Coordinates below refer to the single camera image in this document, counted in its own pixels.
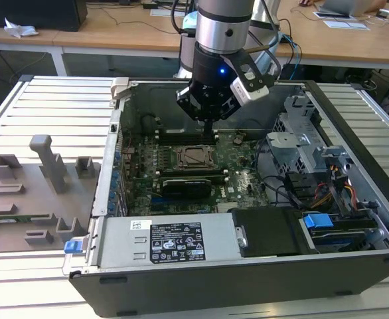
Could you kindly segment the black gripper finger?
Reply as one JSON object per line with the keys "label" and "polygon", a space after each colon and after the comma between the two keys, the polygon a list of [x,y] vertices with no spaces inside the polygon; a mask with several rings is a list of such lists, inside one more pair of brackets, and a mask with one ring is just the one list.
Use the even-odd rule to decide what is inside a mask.
{"label": "black gripper finger", "polygon": [[202,122],[203,135],[209,135],[209,118],[207,109],[200,104],[192,95],[191,88],[186,88],[176,92],[176,101],[180,108],[195,122]]}
{"label": "black gripper finger", "polygon": [[239,108],[240,104],[236,99],[211,102],[208,107],[208,134],[212,134],[212,127],[215,122],[229,118]]}

